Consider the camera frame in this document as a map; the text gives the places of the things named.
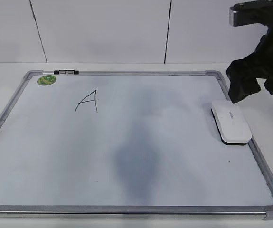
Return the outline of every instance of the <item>whiteboard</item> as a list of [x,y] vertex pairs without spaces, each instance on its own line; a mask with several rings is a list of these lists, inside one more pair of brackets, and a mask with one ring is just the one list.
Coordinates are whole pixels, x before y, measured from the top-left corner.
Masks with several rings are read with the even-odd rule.
[[215,77],[39,77],[0,129],[0,205],[273,204],[249,146],[221,142]]

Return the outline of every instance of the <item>table surface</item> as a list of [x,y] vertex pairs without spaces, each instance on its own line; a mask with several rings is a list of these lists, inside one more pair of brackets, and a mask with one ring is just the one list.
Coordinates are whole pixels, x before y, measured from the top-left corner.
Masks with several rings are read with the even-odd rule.
[[[218,70],[224,76],[224,64],[38,64],[0,63],[0,113],[21,78],[29,70],[76,69],[81,71],[204,71]],[[273,173],[273,95],[262,86],[258,94],[240,102],[253,135]],[[273,221],[216,219],[28,219],[0,218],[0,227],[271,227]]]

